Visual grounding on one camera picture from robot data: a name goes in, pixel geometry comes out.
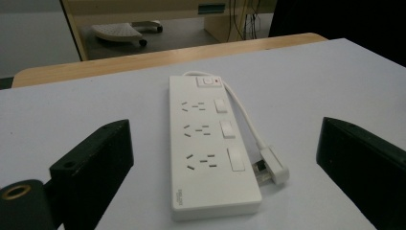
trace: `power strip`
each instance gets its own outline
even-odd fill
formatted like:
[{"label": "power strip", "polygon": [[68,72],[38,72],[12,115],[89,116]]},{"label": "power strip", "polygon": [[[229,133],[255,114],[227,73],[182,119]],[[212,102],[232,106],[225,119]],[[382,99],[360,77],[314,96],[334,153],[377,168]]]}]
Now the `power strip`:
[{"label": "power strip", "polygon": [[255,213],[262,197],[217,76],[169,78],[172,218]]}]

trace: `white table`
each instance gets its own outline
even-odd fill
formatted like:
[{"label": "white table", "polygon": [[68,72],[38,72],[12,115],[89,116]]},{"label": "white table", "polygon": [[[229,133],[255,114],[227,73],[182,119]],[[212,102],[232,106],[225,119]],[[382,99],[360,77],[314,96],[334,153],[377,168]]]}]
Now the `white table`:
[{"label": "white table", "polygon": [[[169,76],[198,70],[236,91],[290,168],[254,215],[170,218]],[[406,69],[345,39],[0,91],[0,186],[36,178],[98,127],[129,119],[135,165],[98,229],[374,229],[316,164],[322,119],[406,149]],[[252,162],[259,159],[240,113]]]}]

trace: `plug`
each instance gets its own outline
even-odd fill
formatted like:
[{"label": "plug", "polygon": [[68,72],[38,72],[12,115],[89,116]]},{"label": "plug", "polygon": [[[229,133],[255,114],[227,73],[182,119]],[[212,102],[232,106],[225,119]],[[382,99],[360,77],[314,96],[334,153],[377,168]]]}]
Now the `plug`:
[{"label": "plug", "polygon": [[262,157],[263,162],[259,161],[256,164],[258,169],[262,168],[260,165],[263,164],[266,170],[270,173],[271,179],[275,184],[282,184],[289,178],[289,169],[269,147],[261,149],[259,154]]}]

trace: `table surface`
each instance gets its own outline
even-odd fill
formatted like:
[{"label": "table surface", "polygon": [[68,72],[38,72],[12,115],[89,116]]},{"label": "table surface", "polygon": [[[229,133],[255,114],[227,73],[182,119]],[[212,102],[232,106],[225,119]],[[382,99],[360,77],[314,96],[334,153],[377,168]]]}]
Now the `table surface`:
[{"label": "table surface", "polygon": [[141,55],[88,60],[36,67],[15,75],[12,87],[68,81],[123,71],[165,66],[205,58],[216,58],[260,50],[301,45],[326,40],[318,34],[294,34],[256,40],[198,46]]},{"label": "table surface", "polygon": [[[254,215],[170,218],[169,76],[219,75],[289,167],[260,187]],[[406,150],[406,68],[348,40],[204,58],[0,91],[0,186],[50,179],[48,168],[90,133],[128,119],[134,167],[98,229],[363,229],[374,227],[317,165],[324,117],[358,125]],[[236,118],[251,162],[255,140]]]}]

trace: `chair wheel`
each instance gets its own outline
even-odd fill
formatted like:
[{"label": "chair wheel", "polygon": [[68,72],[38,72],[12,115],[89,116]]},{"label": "chair wheel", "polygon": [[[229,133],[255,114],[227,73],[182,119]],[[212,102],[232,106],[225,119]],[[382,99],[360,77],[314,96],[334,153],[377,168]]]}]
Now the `chair wheel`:
[{"label": "chair wheel", "polygon": [[147,46],[147,44],[148,44],[148,42],[144,39],[140,40],[139,43],[141,46]]}]

